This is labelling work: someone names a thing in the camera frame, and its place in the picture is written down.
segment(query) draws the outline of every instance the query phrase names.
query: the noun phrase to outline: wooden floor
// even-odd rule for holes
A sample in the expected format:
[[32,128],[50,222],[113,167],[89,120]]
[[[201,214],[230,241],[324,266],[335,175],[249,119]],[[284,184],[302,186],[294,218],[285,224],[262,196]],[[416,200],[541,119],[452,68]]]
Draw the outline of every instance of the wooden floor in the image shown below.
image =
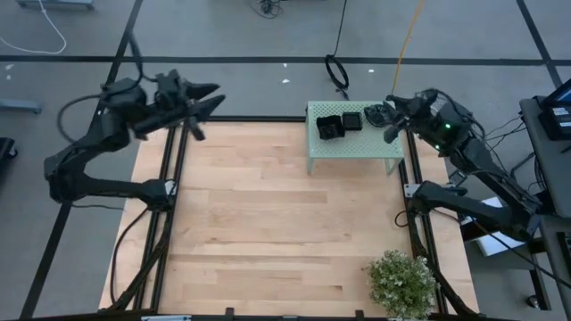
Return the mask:
[[[410,253],[408,230],[393,222],[403,210],[398,173],[388,177],[379,160],[316,160],[308,177],[303,124],[204,130],[205,141],[188,143],[160,312],[386,316],[370,303],[361,269],[387,250]],[[162,131],[141,145],[133,180],[157,177],[165,138]],[[143,207],[128,202],[120,231]],[[444,274],[474,307],[458,227],[434,219],[444,225],[437,240]],[[121,245],[118,292],[140,266],[147,222]],[[102,307],[110,303],[108,284]]]

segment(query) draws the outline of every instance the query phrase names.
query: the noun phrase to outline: black metal frame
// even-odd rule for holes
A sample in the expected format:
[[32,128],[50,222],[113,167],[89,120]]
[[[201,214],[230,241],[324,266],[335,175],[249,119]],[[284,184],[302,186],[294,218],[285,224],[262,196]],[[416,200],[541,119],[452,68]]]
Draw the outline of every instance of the black metal frame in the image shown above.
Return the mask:
[[[447,58],[404,58],[402,60],[402,64],[405,65],[439,65],[439,66],[545,66],[550,73],[551,80],[555,87],[561,85],[561,79],[557,70],[555,69],[556,66],[570,66],[571,60],[552,60],[545,44],[542,41],[542,38],[539,34],[538,29],[535,27],[534,21],[531,17],[529,10],[527,9],[524,0],[515,0],[517,5],[524,17],[525,23],[532,34],[534,42],[541,54],[541,59],[447,59]],[[144,0],[135,0],[133,9],[128,17],[128,22],[123,32],[123,36],[121,38],[119,47],[117,52],[114,56],[66,56],[66,55],[0,55],[0,62],[111,62],[112,66],[109,72],[109,75],[106,79],[106,84],[111,84],[117,78],[119,66],[123,62],[134,62],[134,58],[130,56],[125,56],[127,45],[128,45],[128,33],[130,33],[133,28],[135,27],[135,23],[137,21],[137,16],[141,9]],[[143,62],[149,63],[323,63],[323,57],[163,57],[163,56],[146,56],[143,57]],[[390,64],[394,65],[397,63],[398,58],[375,58],[375,57],[360,57],[360,58],[351,58],[351,57],[338,57],[337,60],[341,63],[346,64],[363,64],[363,63],[370,63],[370,64]],[[97,109],[94,113],[94,119],[98,117],[99,111],[101,111],[103,106],[99,104]],[[274,116],[255,116],[255,117],[245,117],[245,116],[214,116],[212,117],[212,121],[238,121],[238,122],[303,122],[304,117],[297,117],[297,116],[288,116],[288,117],[274,117]],[[186,152],[186,136],[185,135],[185,128],[183,128],[183,135],[181,136],[181,142],[179,144],[178,149],[178,157],[175,165],[175,180],[178,182],[182,173],[182,163],[185,157]],[[171,129],[167,136],[167,143],[165,146],[165,151],[163,154],[162,165],[161,165],[161,172],[159,173],[159,177],[166,177],[168,174],[168,163],[170,162],[170,155],[172,154],[172,148],[174,144],[174,135],[175,129]],[[418,154],[416,150],[416,146],[414,143],[414,138],[411,134],[407,134],[407,141],[410,148],[410,158],[412,160],[412,169],[413,169],[413,176],[415,183],[422,182],[422,175],[420,172],[420,166],[418,162]],[[401,182],[403,184],[408,183],[407,177],[407,170],[404,161],[400,162],[399,165],[399,175],[401,178]],[[39,296],[42,292],[44,283],[46,281],[47,275],[49,273],[52,261],[54,259],[55,252],[57,250],[57,246],[59,241],[62,237],[63,229],[65,228],[65,224],[67,219],[70,215],[70,204],[64,203],[60,211],[58,213],[57,219],[55,220],[54,227],[48,242],[46,244],[46,249],[38,266],[36,275],[30,287],[28,297],[24,303],[24,306],[21,311],[21,318],[32,318],[34,314],[34,310],[36,305],[39,301]],[[159,216],[161,214],[154,212],[151,217],[151,225],[149,226],[147,241],[145,244],[145,253],[143,260],[146,260],[149,256],[149,253],[153,247],[153,239],[157,232],[157,226],[159,221]],[[165,224],[172,224],[172,219],[174,218],[174,210],[167,213]],[[436,253],[436,248],[434,244],[434,236],[433,231],[430,223],[429,217],[423,217],[423,228],[426,232],[426,244],[427,250],[430,256],[430,259],[438,265],[438,258]],[[129,312],[121,319],[129,320],[134,319],[134,315],[139,315],[137,312],[143,311],[148,314],[155,314],[156,308],[159,305],[160,297],[161,297],[161,284],[162,278],[164,274],[164,266],[165,260],[167,257],[167,253],[163,255],[161,258],[158,268],[157,268],[157,277],[155,279],[154,289],[153,289],[153,298],[152,298],[152,307],[154,309],[149,310],[141,310],[143,296],[144,296],[144,289],[141,289],[134,300],[134,308],[136,309],[134,312]],[[441,293],[437,295],[437,306],[439,308],[439,312],[447,314],[447,307],[446,301],[443,298]],[[100,314],[91,314],[91,315],[81,315],[81,316],[74,316],[74,317],[87,317],[92,319],[102,319]],[[52,319],[76,319],[74,317],[55,317],[55,318],[42,318],[44,320],[52,320]],[[193,316],[194,320],[246,320],[246,319],[255,319],[255,320],[284,320],[284,317],[239,317],[234,316],[233,309],[227,309],[227,314],[225,316]],[[335,321],[352,321],[352,320],[385,320],[384,318],[370,318],[364,317],[362,311],[357,311],[355,317],[298,317],[298,320],[303,321],[325,321],[325,320],[335,320]]]

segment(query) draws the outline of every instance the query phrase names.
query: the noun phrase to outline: yellow cable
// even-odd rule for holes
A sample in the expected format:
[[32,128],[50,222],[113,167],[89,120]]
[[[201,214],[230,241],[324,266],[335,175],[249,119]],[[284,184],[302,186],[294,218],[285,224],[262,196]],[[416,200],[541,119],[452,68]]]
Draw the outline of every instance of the yellow cable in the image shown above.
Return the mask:
[[399,72],[401,71],[402,56],[404,55],[404,51],[407,49],[410,35],[412,35],[412,30],[414,30],[414,25],[417,23],[417,19],[420,15],[420,12],[422,11],[422,5],[424,2],[425,0],[418,0],[417,10],[414,12],[414,17],[410,22],[409,33],[407,34],[407,37],[404,38],[404,44],[402,44],[401,54],[399,55],[399,62],[396,64],[396,72],[394,73],[393,89],[391,89],[391,95],[394,95],[394,89],[396,89],[396,85],[399,82]]

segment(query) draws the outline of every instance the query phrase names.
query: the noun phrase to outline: potted plant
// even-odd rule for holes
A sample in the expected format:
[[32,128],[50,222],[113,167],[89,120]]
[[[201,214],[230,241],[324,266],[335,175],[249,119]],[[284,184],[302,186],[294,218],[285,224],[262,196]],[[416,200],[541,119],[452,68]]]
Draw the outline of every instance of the potted plant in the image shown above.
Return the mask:
[[364,268],[370,299],[394,317],[424,319],[432,311],[436,280],[426,258],[411,259],[401,251],[386,251]]

